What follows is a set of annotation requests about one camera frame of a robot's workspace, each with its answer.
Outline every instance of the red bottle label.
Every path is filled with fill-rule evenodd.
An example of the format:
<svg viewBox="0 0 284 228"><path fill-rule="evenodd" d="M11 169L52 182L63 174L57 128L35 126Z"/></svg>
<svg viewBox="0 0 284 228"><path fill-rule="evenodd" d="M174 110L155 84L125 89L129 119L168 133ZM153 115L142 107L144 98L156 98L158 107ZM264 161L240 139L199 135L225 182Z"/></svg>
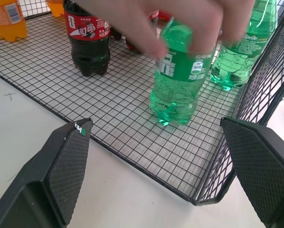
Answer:
<svg viewBox="0 0 284 228"><path fill-rule="evenodd" d="M153 14L150 15L150 19L155 20L158 16L159 16L159 11L156 11Z"/></svg>
<svg viewBox="0 0 284 228"><path fill-rule="evenodd" d="M67 34L73 39L93 41L104 39L109 35L107 21L89 16L81 17L65 11Z"/></svg>

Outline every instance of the white table surface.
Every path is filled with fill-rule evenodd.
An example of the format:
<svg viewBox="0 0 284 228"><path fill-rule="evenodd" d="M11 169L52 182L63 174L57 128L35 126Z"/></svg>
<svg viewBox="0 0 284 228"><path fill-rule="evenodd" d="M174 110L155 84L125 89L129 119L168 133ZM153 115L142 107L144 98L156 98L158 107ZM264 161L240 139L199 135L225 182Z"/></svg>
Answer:
<svg viewBox="0 0 284 228"><path fill-rule="evenodd" d="M51 132L64 124L0 79L0 197ZM284 101L269 125L284 139ZM264 228L264 225L237 179L219 204L195 207L91 140L85 179L68 227Z"/></svg>

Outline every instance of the coca-cola bottle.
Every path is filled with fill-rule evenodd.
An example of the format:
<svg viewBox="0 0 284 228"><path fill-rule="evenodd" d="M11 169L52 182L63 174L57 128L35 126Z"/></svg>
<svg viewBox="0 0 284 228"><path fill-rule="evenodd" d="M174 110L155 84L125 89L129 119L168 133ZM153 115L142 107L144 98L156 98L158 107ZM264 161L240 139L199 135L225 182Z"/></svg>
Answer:
<svg viewBox="0 0 284 228"><path fill-rule="evenodd" d="M156 11L150 15L150 20L151 20L151 23L154 25L154 27L157 26L158 24L158 16L159 16L159 11ZM125 38L125 40L126 40L127 48L129 50L136 52L138 54L141 54L141 52L127 38Z"/></svg>
<svg viewBox="0 0 284 228"><path fill-rule="evenodd" d="M83 76L104 75L110 61L109 23L90 15L72 0L64 0L64 10L75 66Z"/></svg>

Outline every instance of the green liquid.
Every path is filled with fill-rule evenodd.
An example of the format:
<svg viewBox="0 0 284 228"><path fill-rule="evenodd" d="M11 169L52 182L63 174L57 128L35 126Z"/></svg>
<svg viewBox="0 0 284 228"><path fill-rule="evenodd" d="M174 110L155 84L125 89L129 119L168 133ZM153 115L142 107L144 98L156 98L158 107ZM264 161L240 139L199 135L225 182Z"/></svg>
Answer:
<svg viewBox="0 0 284 228"><path fill-rule="evenodd" d="M247 38L237 46L221 45L212 67L211 81L229 91L241 88L249 80L252 67L277 27L276 0L257 0L247 29Z"/></svg>
<svg viewBox="0 0 284 228"><path fill-rule="evenodd" d="M192 41L192 31L174 20L162 31L161 37L168 44L169 56L157 62L150 109L164 126L171 121L186 125L197 108L198 92L206 79L213 55L202 60L190 57L187 48ZM174 69L166 71L170 65L166 66L164 62L171 58Z"/></svg>

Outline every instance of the wire mesh basket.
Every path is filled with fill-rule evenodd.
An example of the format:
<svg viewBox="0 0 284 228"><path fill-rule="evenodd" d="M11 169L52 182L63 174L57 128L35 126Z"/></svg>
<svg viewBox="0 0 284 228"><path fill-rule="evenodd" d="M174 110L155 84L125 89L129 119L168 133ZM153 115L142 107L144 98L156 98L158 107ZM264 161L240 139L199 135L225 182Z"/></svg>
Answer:
<svg viewBox="0 0 284 228"><path fill-rule="evenodd" d="M107 74L83 77L64 19L54 18L44 0L19 2L28 37L0 40L0 78L67 122L91 117L93 140L185 200L202 205L222 198L235 174L220 119L265 124L284 95L284 1L278 30L245 88L226 92L207 79L189 125L166 127L148 107L151 56L111 39Z"/></svg>

